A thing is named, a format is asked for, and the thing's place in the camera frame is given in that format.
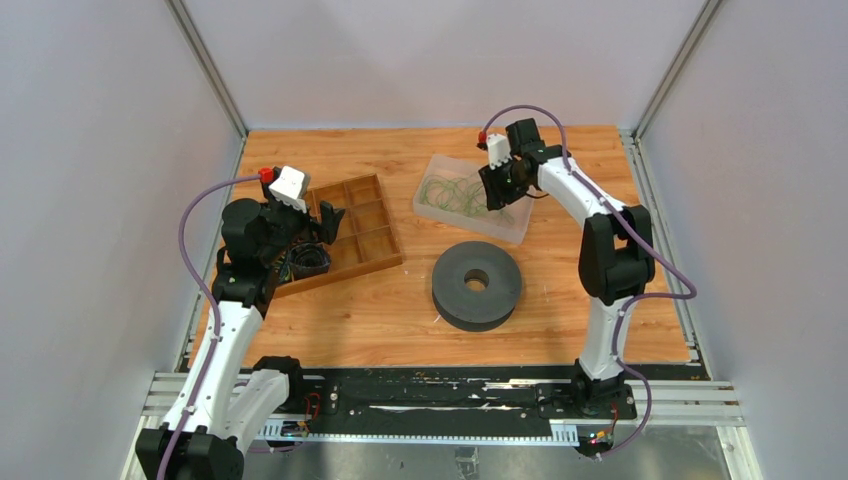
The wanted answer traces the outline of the dark grey spool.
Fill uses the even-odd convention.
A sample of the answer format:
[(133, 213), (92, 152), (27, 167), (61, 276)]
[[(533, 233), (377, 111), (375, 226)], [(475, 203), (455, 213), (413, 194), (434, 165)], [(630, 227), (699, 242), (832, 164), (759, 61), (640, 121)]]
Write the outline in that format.
[(440, 316), (466, 332), (501, 326), (523, 290), (517, 262), (504, 249), (467, 241), (444, 251), (432, 270), (431, 295)]

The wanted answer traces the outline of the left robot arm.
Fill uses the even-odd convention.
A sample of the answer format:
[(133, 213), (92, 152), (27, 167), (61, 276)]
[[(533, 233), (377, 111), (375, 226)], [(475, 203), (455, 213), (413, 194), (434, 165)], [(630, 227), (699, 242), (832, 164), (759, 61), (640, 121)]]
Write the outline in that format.
[(247, 349), (279, 284), (281, 258), (307, 241), (331, 244), (346, 211), (327, 201), (319, 215), (306, 204), (240, 199), (222, 212), (224, 245), (217, 274), (202, 291), (210, 302), (207, 329), (173, 406), (157, 428), (142, 430), (135, 454), (148, 479), (239, 479), (245, 457), (270, 415), (298, 411), (306, 386), (296, 362), (275, 357), (236, 387)]

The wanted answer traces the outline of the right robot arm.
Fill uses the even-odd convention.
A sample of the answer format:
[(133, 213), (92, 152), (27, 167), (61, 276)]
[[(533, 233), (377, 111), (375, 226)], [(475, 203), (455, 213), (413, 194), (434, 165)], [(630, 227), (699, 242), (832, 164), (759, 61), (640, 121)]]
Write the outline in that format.
[(553, 197), (582, 231), (578, 276), (590, 297), (584, 348), (575, 365), (571, 400), (595, 417), (624, 395), (621, 355), (631, 320), (630, 305), (656, 273), (649, 253), (649, 211), (607, 194), (561, 145), (546, 145), (534, 119), (516, 121), (504, 134), (481, 131), (477, 146), (488, 155), (479, 171), (490, 210), (502, 209), (537, 188)]

